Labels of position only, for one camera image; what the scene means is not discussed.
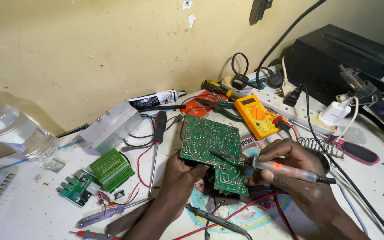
coiled spring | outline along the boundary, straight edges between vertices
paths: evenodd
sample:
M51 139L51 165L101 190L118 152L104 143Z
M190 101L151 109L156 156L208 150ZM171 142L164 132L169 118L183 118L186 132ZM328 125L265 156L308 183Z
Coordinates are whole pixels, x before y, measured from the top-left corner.
M297 142L306 149L320 152L322 154L328 154L335 158L343 159L343 156L345 155L343 145L334 141L315 138L299 138Z

soldering iron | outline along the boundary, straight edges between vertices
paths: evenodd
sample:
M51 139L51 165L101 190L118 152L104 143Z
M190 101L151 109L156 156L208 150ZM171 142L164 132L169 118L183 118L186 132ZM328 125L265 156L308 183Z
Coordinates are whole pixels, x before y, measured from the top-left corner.
M336 184L336 179L334 178L328 178L328 177L323 177L323 176L318 176L317 174L301 169L297 169L291 166L285 166L273 161L268 161L268 162L259 162L257 160L257 157L249 157L249 158L239 158L236 156L232 156L227 153L223 152L217 152L217 151L211 151L212 154L216 156L221 156L221 157L227 157L227 158L236 158L239 160L243 160L244 164L247 164L255 170L264 170L264 169L269 169L273 172L276 173L281 173L293 178L297 178L303 181L307 182L321 182L321 183L326 183L326 184Z

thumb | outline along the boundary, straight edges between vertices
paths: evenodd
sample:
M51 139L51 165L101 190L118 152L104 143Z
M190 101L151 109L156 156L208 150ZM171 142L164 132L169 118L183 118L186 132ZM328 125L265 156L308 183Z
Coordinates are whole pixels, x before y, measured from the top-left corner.
M199 179L203 178L205 175L205 172L210 167L203 164L198 164L191 170L187 172L183 172L180 178L183 178L188 185L193 185L195 182L197 182Z
M268 169L265 169L261 172L261 175L264 179L266 179L272 185L279 187L286 191L290 192L299 192L305 186L303 185L305 182L281 173L274 173Z

white charger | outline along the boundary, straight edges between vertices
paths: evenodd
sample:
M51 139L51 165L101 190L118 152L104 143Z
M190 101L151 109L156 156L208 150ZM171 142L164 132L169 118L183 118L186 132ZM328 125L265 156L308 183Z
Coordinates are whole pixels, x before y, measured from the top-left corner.
M318 120L326 127L338 126L340 121L351 112L349 104L352 98L341 103L332 102L323 112L318 114Z

yellow wall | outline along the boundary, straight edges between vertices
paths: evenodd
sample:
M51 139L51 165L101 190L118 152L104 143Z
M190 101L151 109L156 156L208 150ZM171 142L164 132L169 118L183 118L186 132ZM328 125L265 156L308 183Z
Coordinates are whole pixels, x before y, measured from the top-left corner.
M225 63L235 52L254 69L316 0L274 0L249 26L252 2L195 0L182 10L181 0L0 0L0 101L58 134L127 98L193 92L232 75ZM384 0L328 0L278 50L329 23L384 44Z

